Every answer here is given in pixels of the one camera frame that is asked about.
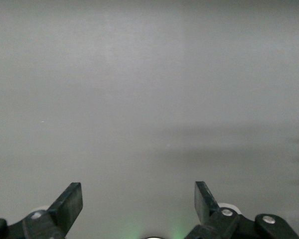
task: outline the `gray surface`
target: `gray surface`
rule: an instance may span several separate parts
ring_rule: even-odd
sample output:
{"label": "gray surface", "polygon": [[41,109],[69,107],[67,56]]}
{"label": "gray surface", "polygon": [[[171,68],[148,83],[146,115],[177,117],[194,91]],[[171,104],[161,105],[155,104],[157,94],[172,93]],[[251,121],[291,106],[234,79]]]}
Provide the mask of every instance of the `gray surface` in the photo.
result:
{"label": "gray surface", "polygon": [[181,239],[194,181],[299,233],[299,1],[0,1],[0,217],[70,182],[68,238]]}

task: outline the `white wall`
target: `white wall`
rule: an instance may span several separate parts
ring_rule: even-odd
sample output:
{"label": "white wall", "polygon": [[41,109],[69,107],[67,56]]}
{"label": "white wall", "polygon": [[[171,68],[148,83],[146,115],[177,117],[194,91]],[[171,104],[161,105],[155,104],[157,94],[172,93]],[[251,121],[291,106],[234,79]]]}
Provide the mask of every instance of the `white wall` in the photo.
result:
{"label": "white wall", "polygon": [[181,239],[200,180],[299,233],[299,1],[0,1],[0,217]]}

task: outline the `metal screw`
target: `metal screw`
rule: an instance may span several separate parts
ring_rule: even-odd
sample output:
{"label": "metal screw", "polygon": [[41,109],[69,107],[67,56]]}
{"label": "metal screw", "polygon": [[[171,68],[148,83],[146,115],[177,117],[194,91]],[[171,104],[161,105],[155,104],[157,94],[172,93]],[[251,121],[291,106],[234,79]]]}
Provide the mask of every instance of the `metal screw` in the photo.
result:
{"label": "metal screw", "polygon": [[273,219],[272,217],[270,216],[263,216],[263,220],[266,222],[266,223],[269,223],[269,224],[274,224],[276,222],[275,219]]}
{"label": "metal screw", "polygon": [[38,219],[39,217],[41,217],[42,214],[40,212],[35,212],[32,216],[31,216],[31,219],[35,220],[35,219]]}
{"label": "metal screw", "polygon": [[230,216],[233,215],[233,212],[230,211],[230,210],[228,210],[228,209],[223,209],[223,210],[221,211],[221,213],[222,213],[223,215],[227,216],[227,217],[230,217]]}

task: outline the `screw head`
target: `screw head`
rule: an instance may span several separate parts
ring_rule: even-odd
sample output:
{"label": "screw head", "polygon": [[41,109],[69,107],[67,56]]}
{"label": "screw head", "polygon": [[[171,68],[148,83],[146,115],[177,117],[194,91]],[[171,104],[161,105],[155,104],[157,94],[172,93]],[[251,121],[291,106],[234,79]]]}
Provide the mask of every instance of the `screw head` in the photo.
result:
{"label": "screw head", "polygon": [[263,220],[269,224],[275,224],[276,220],[270,216],[263,216]]}
{"label": "screw head", "polygon": [[41,217],[42,214],[40,212],[35,212],[33,213],[33,215],[31,216],[32,220],[38,219],[39,217]]}
{"label": "screw head", "polygon": [[230,210],[228,210],[228,209],[223,209],[223,210],[221,211],[221,213],[222,213],[223,215],[227,216],[227,217],[230,217],[230,216],[233,215],[233,212],[230,211]]}

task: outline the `gray wall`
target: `gray wall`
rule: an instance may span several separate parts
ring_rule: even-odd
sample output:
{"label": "gray wall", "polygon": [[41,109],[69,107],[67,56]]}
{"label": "gray wall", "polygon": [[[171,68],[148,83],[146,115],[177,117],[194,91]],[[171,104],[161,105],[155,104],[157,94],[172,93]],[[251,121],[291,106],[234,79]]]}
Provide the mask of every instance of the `gray wall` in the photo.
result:
{"label": "gray wall", "polygon": [[203,180],[299,233],[299,1],[250,2],[0,1],[0,217],[181,239]]}

